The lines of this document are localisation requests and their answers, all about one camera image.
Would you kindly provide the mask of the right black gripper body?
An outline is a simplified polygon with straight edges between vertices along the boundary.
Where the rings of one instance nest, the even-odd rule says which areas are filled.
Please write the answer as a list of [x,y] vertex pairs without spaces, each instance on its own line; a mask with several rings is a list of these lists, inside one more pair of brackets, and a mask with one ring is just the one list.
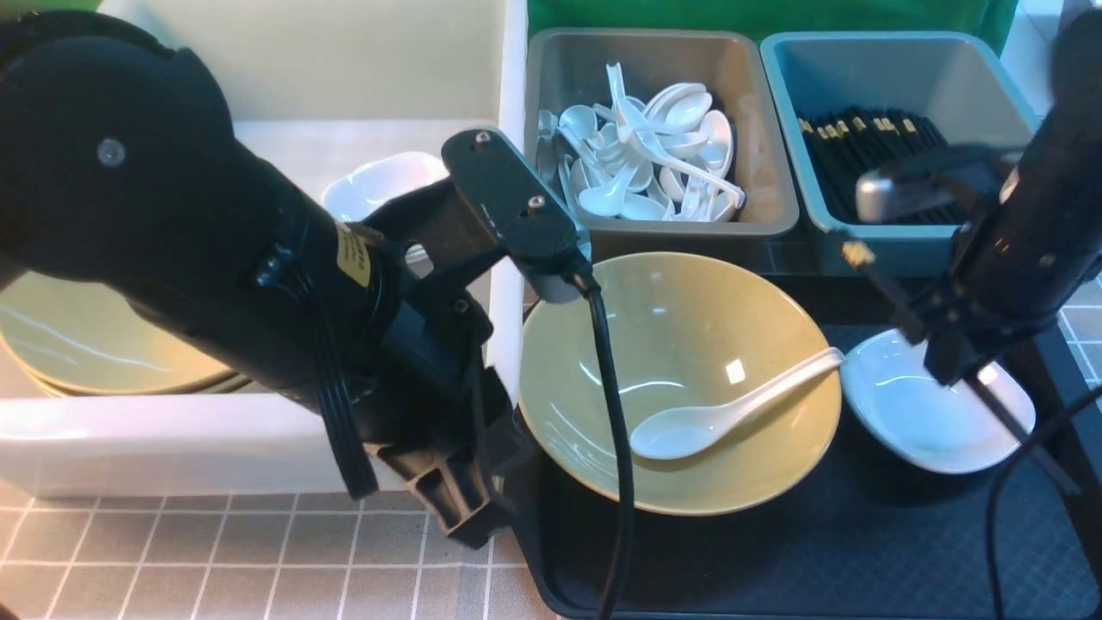
[[1025,313],[1011,305],[996,313],[951,285],[929,285],[904,302],[904,334],[925,342],[922,362],[939,384],[977,376],[996,357],[1055,325],[1057,307]]

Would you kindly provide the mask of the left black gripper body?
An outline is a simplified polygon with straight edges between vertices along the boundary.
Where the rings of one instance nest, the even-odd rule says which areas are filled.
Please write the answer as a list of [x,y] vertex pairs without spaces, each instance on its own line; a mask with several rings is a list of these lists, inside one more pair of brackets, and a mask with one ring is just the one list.
[[491,318],[468,287],[509,260],[537,294],[563,305],[581,297],[593,267],[566,208],[499,130],[452,135],[441,160],[445,180],[396,196],[356,227],[396,263],[370,335],[377,394],[397,400],[400,428],[366,448],[447,539],[480,550],[515,514],[491,482],[491,429],[514,403],[483,360]]

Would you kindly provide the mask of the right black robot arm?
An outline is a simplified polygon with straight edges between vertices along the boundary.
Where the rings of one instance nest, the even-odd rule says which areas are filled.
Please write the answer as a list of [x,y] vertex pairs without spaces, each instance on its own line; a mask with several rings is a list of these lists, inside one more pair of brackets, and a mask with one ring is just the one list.
[[963,204],[946,274],[914,300],[923,362],[941,384],[1047,330],[1099,270],[1099,11],[1052,47],[1052,106],[1014,168],[992,150],[930,180]]

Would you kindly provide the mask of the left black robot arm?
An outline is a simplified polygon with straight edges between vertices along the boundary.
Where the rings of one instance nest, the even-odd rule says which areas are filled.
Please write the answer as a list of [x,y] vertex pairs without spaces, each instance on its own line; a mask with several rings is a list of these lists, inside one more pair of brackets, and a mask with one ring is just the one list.
[[338,222],[244,146],[215,76],[117,17],[3,24],[3,257],[100,283],[141,318],[318,415],[348,493],[390,467],[472,550],[511,525],[471,283],[509,258],[539,293],[586,270],[575,228],[499,130],[444,142],[449,176]]

